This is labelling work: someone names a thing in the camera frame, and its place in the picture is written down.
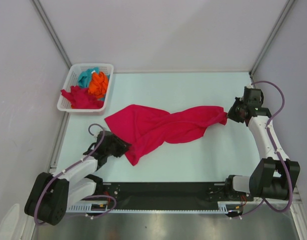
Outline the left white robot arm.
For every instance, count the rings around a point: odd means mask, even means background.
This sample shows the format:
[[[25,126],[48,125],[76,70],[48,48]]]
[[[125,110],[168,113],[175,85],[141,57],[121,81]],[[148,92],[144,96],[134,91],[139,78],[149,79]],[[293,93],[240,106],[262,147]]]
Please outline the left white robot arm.
[[[120,158],[131,147],[114,133],[102,130],[82,158],[55,173],[42,172],[37,177],[24,207],[24,213],[38,225],[57,225],[66,210],[81,200],[112,197],[106,192],[103,179],[94,175],[109,157]]]

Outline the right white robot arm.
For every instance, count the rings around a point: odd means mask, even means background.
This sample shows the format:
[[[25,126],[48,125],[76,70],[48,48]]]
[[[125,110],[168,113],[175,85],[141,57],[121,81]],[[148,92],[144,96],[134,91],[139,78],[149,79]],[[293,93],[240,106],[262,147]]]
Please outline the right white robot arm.
[[[242,193],[253,197],[289,200],[300,173],[300,165],[291,161],[279,143],[268,108],[263,107],[261,89],[245,86],[242,97],[236,97],[227,118],[244,123],[255,140],[260,161],[251,176],[230,175],[231,184],[224,195],[230,201]]]

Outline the white plastic laundry basket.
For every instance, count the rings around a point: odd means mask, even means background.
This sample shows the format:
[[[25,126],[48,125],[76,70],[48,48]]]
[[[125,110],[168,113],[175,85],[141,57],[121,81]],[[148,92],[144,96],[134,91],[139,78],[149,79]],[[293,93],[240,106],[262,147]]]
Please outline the white plastic laundry basket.
[[[111,91],[111,83],[110,81],[113,79],[113,73],[114,73],[114,66],[109,63],[76,63],[71,66],[68,75],[66,77],[66,80],[63,85],[63,89],[65,91],[71,91],[71,87],[75,86],[75,84],[78,83],[78,77],[79,74],[81,74],[83,71],[86,71],[88,69],[92,68],[99,68],[101,71],[103,71],[105,74],[109,75],[109,86],[107,90],[107,95],[109,96]],[[91,108],[78,108],[74,109],[71,107],[71,103],[69,100],[67,100],[62,94],[59,97],[58,103],[57,103],[57,109],[62,112],[68,112],[70,114],[81,114],[81,115],[96,115],[96,114],[102,114],[107,106],[109,97],[105,96],[103,98],[103,106],[101,108],[91,109]]]

